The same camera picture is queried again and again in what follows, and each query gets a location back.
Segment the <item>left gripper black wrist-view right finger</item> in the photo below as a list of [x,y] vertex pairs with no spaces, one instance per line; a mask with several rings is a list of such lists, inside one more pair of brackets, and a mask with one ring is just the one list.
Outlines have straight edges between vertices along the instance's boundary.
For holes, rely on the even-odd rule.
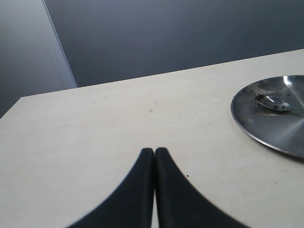
[[156,204],[160,228],[246,228],[202,196],[181,173],[167,148],[157,148]]

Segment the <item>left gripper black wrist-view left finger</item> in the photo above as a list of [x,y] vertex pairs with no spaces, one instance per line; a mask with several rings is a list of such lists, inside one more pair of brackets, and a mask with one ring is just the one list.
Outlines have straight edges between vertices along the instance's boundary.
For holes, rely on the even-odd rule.
[[143,148],[128,175],[98,207],[71,228],[150,228],[154,198],[154,152]]

